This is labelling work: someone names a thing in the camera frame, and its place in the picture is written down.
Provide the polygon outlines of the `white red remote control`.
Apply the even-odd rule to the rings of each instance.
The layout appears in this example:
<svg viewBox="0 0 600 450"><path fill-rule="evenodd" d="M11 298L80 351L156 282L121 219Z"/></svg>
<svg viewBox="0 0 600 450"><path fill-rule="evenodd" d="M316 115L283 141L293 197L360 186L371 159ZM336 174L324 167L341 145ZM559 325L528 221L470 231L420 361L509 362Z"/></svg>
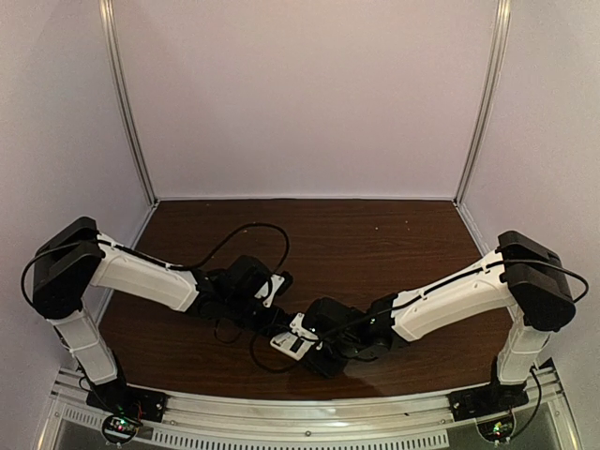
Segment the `white red remote control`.
<svg viewBox="0 0 600 450"><path fill-rule="evenodd" d="M314 347L321 348L319 339L315 335L298 336L292 332L285 332L272 337L270 346L295 361L303 359Z"/></svg>

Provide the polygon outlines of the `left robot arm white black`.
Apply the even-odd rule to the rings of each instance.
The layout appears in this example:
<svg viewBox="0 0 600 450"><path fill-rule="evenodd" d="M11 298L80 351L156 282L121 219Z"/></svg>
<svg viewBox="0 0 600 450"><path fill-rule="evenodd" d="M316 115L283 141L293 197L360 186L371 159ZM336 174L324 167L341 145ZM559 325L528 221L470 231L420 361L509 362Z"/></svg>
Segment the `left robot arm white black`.
<svg viewBox="0 0 600 450"><path fill-rule="evenodd" d="M49 322L79 363L94 401L115 416L129 414L135 395L123 369L83 304L89 287L107 288L214 323L262 333L287 314L276 297L293 277L243 255L225 269L173 264L125 247L79 217L40 247L20 279L24 301Z"/></svg>

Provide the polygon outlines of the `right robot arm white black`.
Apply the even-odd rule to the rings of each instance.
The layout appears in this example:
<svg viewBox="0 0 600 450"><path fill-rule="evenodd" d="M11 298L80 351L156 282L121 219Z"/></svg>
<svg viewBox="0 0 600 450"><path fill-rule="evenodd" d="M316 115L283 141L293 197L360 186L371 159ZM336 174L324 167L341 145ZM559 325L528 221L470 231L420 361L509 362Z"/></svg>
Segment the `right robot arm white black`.
<svg viewBox="0 0 600 450"><path fill-rule="evenodd" d="M501 413L527 403L526 382L553 333L575 317L578 299L557 253L517 231L471 266L423 288L388 294L367 311L331 298L313 302L302 321L313 333L302 363L332 378L352 360L371 362L424 336L492 309L514 308L506 342L493 359L488 384L455 391L459 417Z"/></svg>

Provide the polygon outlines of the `right circuit board with LED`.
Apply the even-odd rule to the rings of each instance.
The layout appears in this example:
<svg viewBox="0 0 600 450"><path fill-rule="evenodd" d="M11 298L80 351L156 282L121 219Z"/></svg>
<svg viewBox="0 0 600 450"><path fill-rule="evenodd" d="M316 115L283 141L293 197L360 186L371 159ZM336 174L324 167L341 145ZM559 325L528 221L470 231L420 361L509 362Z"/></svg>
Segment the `right circuit board with LED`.
<svg viewBox="0 0 600 450"><path fill-rule="evenodd" d="M488 443L507 443L515 431L516 420L510 412L476 422L479 436Z"/></svg>

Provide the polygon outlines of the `circuit board with led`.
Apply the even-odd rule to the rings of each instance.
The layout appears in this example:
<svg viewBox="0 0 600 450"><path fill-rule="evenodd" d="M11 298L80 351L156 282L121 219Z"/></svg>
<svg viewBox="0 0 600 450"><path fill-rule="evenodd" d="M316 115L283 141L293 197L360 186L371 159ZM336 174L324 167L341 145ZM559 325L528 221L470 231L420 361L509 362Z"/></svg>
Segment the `circuit board with led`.
<svg viewBox="0 0 600 450"><path fill-rule="evenodd" d="M515 431L516 420L510 412L476 422L479 436L488 443L507 443Z"/></svg>
<svg viewBox="0 0 600 450"><path fill-rule="evenodd" d="M138 420L113 414L103 420L100 432L108 443L123 445L137 436L141 426Z"/></svg>

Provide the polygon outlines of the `left circuit board with LED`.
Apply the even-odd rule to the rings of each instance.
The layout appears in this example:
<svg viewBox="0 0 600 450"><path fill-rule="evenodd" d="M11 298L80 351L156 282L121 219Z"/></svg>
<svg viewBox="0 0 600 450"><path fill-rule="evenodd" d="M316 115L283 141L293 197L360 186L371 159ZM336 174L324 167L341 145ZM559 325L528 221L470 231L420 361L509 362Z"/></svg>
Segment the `left circuit board with LED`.
<svg viewBox="0 0 600 450"><path fill-rule="evenodd" d="M137 436L141 426L138 420L113 414L103 420L100 432L108 443L123 445Z"/></svg>

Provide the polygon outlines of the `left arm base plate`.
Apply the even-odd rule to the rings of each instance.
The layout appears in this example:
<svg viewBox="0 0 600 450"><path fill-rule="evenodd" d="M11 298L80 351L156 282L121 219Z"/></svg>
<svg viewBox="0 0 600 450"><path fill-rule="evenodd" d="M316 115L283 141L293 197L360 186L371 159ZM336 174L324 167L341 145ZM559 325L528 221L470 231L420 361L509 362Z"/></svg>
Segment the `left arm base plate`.
<svg viewBox="0 0 600 450"><path fill-rule="evenodd" d="M86 404L108 413L160 423L167 399L163 392L111 382L91 388Z"/></svg>

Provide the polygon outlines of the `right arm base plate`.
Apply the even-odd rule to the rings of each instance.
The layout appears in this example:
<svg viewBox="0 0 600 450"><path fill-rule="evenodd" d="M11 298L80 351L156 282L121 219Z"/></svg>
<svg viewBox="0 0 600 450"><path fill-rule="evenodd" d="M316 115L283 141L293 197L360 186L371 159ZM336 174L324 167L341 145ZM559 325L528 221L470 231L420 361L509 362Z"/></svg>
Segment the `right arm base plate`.
<svg viewBox="0 0 600 450"><path fill-rule="evenodd" d="M529 397L525 384L486 384L451 392L450 409L456 422L502 413L526 405Z"/></svg>

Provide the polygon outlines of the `left aluminium frame post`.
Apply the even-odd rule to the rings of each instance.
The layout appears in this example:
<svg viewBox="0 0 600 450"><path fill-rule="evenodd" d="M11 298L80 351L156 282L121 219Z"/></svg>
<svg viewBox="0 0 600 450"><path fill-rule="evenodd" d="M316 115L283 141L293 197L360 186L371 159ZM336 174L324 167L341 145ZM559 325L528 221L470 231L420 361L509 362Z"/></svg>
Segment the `left aluminium frame post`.
<svg viewBox="0 0 600 450"><path fill-rule="evenodd" d="M121 57L114 14L114 1L100 0L98 5L102 29L106 40L113 87L127 139L127 145L131 154L135 172L142 187L142 193L146 203L149 206L155 206L158 203L158 197L154 190L143 155L138 129L135 124L133 109L128 95L126 74Z"/></svg>

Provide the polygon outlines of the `aluminium frame post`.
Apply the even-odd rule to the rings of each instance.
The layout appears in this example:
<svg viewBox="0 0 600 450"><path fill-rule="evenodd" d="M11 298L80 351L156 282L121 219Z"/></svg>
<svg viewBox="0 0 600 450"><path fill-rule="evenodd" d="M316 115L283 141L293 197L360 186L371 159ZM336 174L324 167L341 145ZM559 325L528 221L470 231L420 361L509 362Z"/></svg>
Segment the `aluminium frame post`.
<svg viewBox="0 0 600 450"><path fill-rule="evenodd" d="M114 14L114 1L100 0L98 5L102 29L106 40L113 87L127 139L127 145L131 154L135 172L142 187L142 193L146 203L149 206L155 206L158 203L158 197L154 190L143 155L138 129L135 124L133 109L128 95L126 74L121 57Z"/></svg>
<svg viewBox="0 0 600 450"><path fill-rule="evenodd" d="M467 191L473 179L476 162L485 137L493 101L503 69L503 61L510 31L511 13L512 5L510 0L497 1L496 15L487 60L486 76L467 157L454 197L454 203L457 207L460 207L465 202Z"/></svg>

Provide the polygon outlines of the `right aluminium frame post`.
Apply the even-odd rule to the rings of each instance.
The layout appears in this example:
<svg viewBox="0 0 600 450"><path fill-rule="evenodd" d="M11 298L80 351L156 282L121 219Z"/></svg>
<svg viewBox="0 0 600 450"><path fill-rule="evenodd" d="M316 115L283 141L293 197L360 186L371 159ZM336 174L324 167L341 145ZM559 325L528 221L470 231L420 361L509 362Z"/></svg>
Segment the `right aluminium frame post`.
<svg viewBox="0 0 600 450"><path fill-rule="evenodd" d="M512 5L510 0L497 1L496 15L487 60L486 76L467 157L454 197L454 203L457 207L460 207L465 202L467 191L473 179L476 162L485 137L493 101L503 69L503 61L510 31L511 13Z"/></svg>

